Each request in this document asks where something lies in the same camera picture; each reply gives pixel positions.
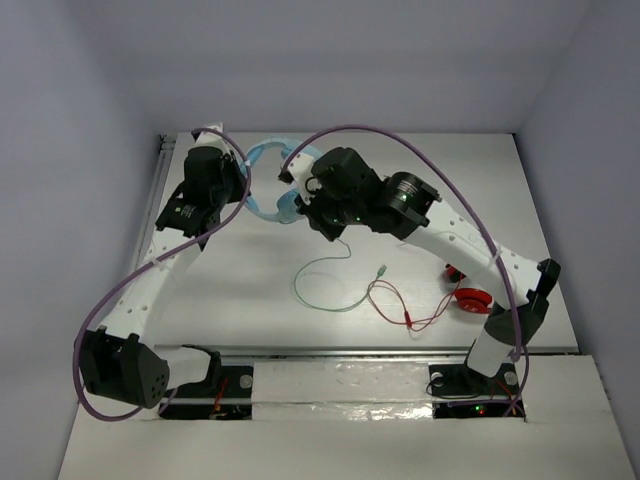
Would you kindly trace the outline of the light blue headphones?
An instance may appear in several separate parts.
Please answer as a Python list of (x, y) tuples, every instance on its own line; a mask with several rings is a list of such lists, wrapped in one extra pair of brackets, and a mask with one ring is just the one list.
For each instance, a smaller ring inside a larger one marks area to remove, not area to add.
[(258, 142), (246, 152), (247, 160), (256, 179), (246, 208), (256, 217), (270, 223), (292, 224), (302, 219), (297, 213), (295, 198), (299, 190), (295, 185), (283, 185), (272, 176), (269, 167), (283, 162), (301, 143), (298, 139), (270, 137)]

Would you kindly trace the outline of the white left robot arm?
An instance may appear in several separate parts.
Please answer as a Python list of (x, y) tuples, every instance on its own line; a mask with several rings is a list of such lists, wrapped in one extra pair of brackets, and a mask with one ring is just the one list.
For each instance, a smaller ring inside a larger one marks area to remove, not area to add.
[(204, 251), (221, 211), (246, 193), (246, 178), (225, 146), (196, 146), (183, 163), (184, 178), (156, 221), (141, 275), (94, 330), (79, 337), (74, 361), (88, 393), (152, 409), (180, 387), (200, 394), (222, 382), (219, 352), (192, 344), (160, 347), (159, 321), (188, 268)]

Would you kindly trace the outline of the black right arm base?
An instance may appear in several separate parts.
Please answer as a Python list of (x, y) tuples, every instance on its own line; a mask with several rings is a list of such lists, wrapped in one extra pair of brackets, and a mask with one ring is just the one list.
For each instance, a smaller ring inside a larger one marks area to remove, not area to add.
[(425, 392), (435, 419), (526, 418), (512, 363), (503, 363), (491, 378), (465, 364), (431, 364), (428, 374)]

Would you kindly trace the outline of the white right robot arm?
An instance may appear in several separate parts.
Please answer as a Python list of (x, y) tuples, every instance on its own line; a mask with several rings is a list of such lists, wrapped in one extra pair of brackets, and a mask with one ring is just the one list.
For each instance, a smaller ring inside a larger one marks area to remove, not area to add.
[(298, 212), (327, 240), (338, 239), (349, 225), (366, 226), (439, 257), (492, 296), (492, 310), (461, 370), (470, 391), (493, 386), (509, 354), (542, 325), (560, 265), (488, 246), (480, 230), (419, 177), (397, 172), (380, 178), (354, 149), (343, 147), (319, 159), (297, 155), (285, 176), (298, 186)]

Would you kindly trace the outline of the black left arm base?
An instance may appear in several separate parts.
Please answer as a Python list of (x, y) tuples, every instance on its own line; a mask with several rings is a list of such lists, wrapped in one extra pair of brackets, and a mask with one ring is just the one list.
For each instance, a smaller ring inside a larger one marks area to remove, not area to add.
[(159, 417), (164, 420), (251, 420), (254, 367), (223, 365), (214, 386), (183, 385), (164, 400)]

